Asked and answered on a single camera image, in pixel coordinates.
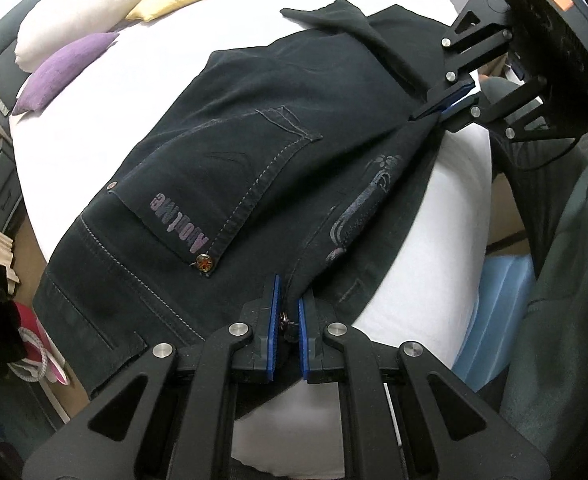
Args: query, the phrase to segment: bed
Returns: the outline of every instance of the bed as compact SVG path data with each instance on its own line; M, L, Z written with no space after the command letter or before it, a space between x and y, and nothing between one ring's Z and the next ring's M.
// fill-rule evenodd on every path
M10 118L25 205L45 258L212 51L267 45L302 28L280 15L282 7L312 10L333 1L205 0L138 23L41 114ZM447 24L456 17L448 0L348 1L366 15L399 4ZM11 9L0 0L0 17ZM477 297L490 189L487 131L472 125L446 134L408 238L354 326L389 345L419 340L454 363ZM237 421L232 455L277 476L342 477L335 385L298 383Z

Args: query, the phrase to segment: silver screw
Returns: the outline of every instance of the silver screw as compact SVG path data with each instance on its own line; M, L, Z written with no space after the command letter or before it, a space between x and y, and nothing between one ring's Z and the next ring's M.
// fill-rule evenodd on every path
M245 323L234 323L229 326L229 333L235 336L247 334L250 328Z
M327 332L331 335L341 336L347 333L347 327L343 323L330 323L327 326Z
M416 343L416 341L407 341L403 345L403 352L409 357L419 357L423 354L423 345Z
M173 346L171 346L169 343L159 343L154 347L154 349L152 349L152 354L161 359L171 355L172 352Z

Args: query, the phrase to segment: green sweater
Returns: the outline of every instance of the green sweater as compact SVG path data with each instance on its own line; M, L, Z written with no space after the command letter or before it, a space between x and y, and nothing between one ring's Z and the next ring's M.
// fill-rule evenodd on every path
M500 412L552 471L588 450L588 167L532 292Z

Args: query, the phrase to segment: triangular cutout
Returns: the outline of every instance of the triangular cutout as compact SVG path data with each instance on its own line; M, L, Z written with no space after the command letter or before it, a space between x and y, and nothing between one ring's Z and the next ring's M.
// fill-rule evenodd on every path
M96 414L89 423L89 429L117 442L123 440L146 386L147 376L136 377Z
M452 440L457 442L487 428L482 417L439 376L430 374L427 381Z
M480 19L471 10L465 14L464 18L458 24L458 27L454 30L456 34L462 34L469 28L475 27L480 23Z

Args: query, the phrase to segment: metal rivet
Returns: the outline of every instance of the metal rivet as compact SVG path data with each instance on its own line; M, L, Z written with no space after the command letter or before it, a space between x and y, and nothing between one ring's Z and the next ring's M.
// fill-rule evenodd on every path
M214 268L214 260L209 254L199 254L196 256L196 268L200 272L210 272Z
M403 352L409 357L419 357L423 354L423 345L416 343L416 341L407 341L403 345Z
M247 334L250 328L245 323L234 323L229 326L229 333L235 336L242 336Z
M152 350L152 354L154 354L156 357L160 357L161 359L171 355L172 352L173 346L171 346L169 343L159 343Z
M347 333L347 327L343 323L330 323L327 326L327 332L331 335L341 336Z

